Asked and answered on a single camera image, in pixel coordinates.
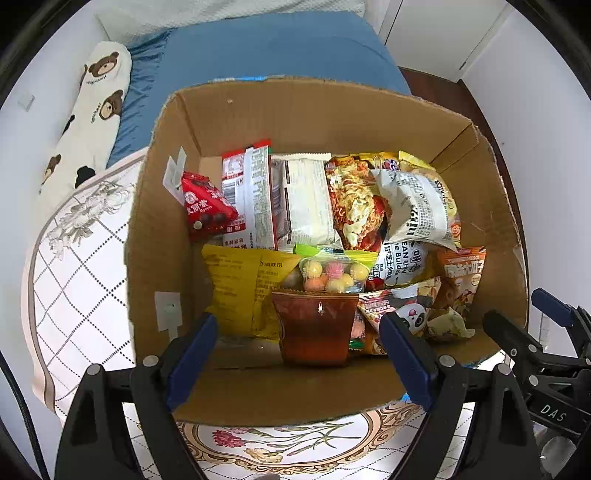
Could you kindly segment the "pale green small packet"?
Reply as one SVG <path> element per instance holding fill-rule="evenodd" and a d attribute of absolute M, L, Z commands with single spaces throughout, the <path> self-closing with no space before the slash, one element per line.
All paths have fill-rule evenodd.
<path fill-rule="evenodd" d="M 453 308 L 427 323 L 427 335 L 436 341 L 468 340 L 476 331 L 466 327 L 464 318 Z"/>

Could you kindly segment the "orange snack packet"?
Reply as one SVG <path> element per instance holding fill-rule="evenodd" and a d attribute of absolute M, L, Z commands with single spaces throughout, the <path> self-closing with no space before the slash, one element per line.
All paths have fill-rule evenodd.
<path fill-rule="evenodd" d="M 438 311 L 452 308 L 464 319 L 469 315 L 482 278 L 487 250 L 485 247 L 449 249 L 437 252 L 441 288 L 434 303 Z"/>

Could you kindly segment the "panda biscuit packet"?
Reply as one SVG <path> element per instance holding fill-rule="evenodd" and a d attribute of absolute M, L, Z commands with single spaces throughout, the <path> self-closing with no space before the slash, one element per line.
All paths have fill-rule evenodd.
<path fill-rule="evenodd" d="M 437 276 L 407 287 L 361 294 L 358 310 L 366 324 L 363 354 L 387 354 L 379 337 L 381 320 L 386 314 L 396 313 L 413 335 L 421 336 L 441 285 L 441 278 Z"/>

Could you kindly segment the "white grey snack packet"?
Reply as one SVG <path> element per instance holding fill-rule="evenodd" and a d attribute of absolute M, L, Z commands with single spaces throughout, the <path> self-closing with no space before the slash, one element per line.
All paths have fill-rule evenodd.
<path fill-rule="evenodd" d="M 388 242 L 427 242 L 456 251 L 462 225 L 458 206 L 442 177 L 433 171 L 372 171 L 388 203 Z"/>

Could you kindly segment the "colourful candy balls bag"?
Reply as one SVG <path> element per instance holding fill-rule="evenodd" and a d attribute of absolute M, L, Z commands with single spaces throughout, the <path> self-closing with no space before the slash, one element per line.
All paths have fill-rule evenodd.
<path fill-rule="evenodd" d="M 298 268 L 303 276 L 304 291 L 339 294 L 365 291 L 378 258 L 372 251 L 304 244 L 297 244 L 294 254 L 301 257 Z"/>

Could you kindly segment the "dark red jujube packet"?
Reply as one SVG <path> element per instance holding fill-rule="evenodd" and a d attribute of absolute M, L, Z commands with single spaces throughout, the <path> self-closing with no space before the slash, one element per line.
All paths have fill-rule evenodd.
<path fill-rule="evenodd" d="M 280 353 L 285 365 L 346 365 L 358 294 L 277 290 L 271 299 L 280 319 Z"/>

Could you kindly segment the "cheese ramen noodle packet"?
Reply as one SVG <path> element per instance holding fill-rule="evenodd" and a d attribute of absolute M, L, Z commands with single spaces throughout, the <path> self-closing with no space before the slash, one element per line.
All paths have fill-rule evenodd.
<path fill-rule="evenodd" d="M 387 239 L 391 209 L 372 171 L 388 154 L 336 156 L 325 164 L 335 230 L 348 251 L 376 254 L 366 280 L 368 291 L 405 286 L 435 275 L 430 248 L 416 240 Z"/>

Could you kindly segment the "yellow chips packet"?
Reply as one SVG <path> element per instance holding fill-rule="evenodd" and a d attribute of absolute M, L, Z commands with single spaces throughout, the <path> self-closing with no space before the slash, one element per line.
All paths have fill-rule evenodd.
<path fill-rule="evenodd" d="M 266 249 L 205 245 L 201 250 L 213 284 L 207 311 L 225 338 L 280 339 L 271 293 L 297 268 L 301 257 Z"/>

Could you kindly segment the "yellow cracker packet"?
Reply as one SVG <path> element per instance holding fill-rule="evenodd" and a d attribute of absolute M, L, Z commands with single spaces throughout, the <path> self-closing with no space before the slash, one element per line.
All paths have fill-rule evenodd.
<path fill-rule="evenodd" d="M 461 247 L 458 206 L 442 176 L 430 164 L 400 151 L 396 185 L 400 206 L 409 209 L 399 235 L 453 251 Z"/>

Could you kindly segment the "white wafer packet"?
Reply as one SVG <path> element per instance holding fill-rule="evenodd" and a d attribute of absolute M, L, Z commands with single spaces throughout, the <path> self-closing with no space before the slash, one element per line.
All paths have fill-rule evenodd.
<path fill-rule="evenodd" d="M 270 155 L 280 251 L 291 252 L 297 244 L 342 248 L 325 177 L 325 163 L 331 159 L 331 153 Z"/>

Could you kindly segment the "bright red snack packet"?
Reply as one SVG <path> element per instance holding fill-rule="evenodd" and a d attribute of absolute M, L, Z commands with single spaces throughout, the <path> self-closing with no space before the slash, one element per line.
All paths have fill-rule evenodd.
<path fill-rule="evenodd" d="M 192 242 L 223 234 L 238 218 L 238 211 L 208 177 L 185 171 L 181 187 Z"/>

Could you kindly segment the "red white snack packet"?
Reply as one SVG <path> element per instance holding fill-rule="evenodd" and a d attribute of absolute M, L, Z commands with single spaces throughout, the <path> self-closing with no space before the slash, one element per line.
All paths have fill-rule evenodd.
<path fill-rule="evenodd" d="M 222 235 L 224 246 L 276 249 L 270 181 L 270 140 L 222 156 L 222 194 L 238 211 Z"/>

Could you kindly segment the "white door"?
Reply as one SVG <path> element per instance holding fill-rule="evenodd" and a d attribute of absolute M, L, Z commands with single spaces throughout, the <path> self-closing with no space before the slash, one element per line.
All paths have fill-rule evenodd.
<path fill-rule="evenodd" d="M 400 67 L 457 81 L 510 11 L 506 1 L 393 1 L 380 36 Z"/>

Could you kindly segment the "white dotted pillow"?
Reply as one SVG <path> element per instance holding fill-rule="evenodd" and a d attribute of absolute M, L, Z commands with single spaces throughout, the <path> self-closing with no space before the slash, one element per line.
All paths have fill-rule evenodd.
<path fill-rule="evenodd" d="M 365 1 L 100 1 L 96 17 L 108 38 L 129 45 L 164 29 L 270 13 L 352 12 L 363 17 Z"/>

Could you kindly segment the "wall socket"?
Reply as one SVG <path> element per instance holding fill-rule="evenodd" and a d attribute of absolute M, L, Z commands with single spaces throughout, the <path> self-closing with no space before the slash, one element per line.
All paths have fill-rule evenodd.
<path fill-rule="evenodd" d="M 21 109 L 23 109 L 25 112 L 28 112 L 33 104 L 35 100 L 35 96 L 33 94 L 31 94 L 30 92 L 22 92 L 21 95 L 18 98 L 18 105 Z"/>

